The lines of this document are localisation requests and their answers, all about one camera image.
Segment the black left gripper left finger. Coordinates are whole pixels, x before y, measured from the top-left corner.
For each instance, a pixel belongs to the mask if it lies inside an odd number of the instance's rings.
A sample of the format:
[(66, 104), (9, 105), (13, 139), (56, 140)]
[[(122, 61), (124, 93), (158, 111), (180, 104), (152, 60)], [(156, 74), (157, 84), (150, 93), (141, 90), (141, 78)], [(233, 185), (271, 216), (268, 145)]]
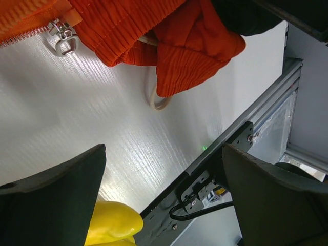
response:
[(106, 147), (1, 186), (1, 245), (84, 245)]

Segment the black cloth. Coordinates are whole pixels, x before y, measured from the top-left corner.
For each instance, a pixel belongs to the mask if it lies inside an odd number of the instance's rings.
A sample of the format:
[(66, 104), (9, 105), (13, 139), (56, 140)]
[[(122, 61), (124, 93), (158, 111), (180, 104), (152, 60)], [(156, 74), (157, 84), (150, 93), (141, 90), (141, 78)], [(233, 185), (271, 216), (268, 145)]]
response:
[[(269, 1), (280, 9), (323, 31), (327, 27), (327, 1)], [(212, 1), (225, 27), (242, 36), (271, 30), (283, 21), (255, 1)]]

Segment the orange drawstring shorts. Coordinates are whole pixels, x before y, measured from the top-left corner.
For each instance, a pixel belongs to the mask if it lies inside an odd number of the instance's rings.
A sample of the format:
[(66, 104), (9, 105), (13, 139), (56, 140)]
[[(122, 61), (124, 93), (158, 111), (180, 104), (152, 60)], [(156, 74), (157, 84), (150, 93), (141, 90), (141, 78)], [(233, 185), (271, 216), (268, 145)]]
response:
[(156, 94), (200, 85), (245, 49), (210, 1), (72, 1), (80, 40), (108, 67), (155, 66)]

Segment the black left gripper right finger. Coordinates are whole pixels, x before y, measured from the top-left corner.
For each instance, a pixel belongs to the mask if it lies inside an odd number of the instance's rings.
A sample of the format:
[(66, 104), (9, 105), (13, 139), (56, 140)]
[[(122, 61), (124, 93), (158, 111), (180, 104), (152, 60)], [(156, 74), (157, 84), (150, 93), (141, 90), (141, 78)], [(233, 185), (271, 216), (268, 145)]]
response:
[(232, 144), (222, 161), (244, 245), (327, 245), (327, 183)]

